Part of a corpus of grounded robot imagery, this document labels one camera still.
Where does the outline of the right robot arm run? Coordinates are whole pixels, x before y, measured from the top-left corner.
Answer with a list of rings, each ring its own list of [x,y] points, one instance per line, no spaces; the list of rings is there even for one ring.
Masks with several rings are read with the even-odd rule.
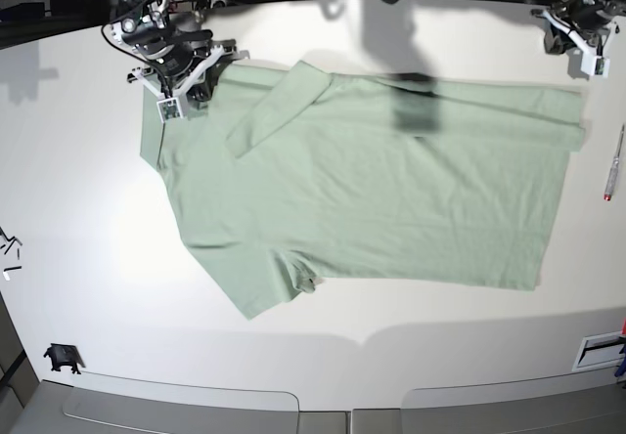
[[[205,28],[208,0],[117,0],[101,27],[105,41],[140,65],[127,75],[156,98],[163,122],[183,118],[208,102],[221,66],[245,59],[233,39]]]

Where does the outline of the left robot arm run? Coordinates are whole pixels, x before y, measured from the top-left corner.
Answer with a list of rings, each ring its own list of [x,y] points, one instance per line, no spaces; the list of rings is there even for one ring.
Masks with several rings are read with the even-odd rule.
[[[616,17],[625,16],[625,0],[565,0],[546,9],[532,11],[534,17],[548,22],[544,50],[549,55],[562,55],[583,45],[593,56],[602,56],[609,45],[609,36],[618,33],[609,25]]]

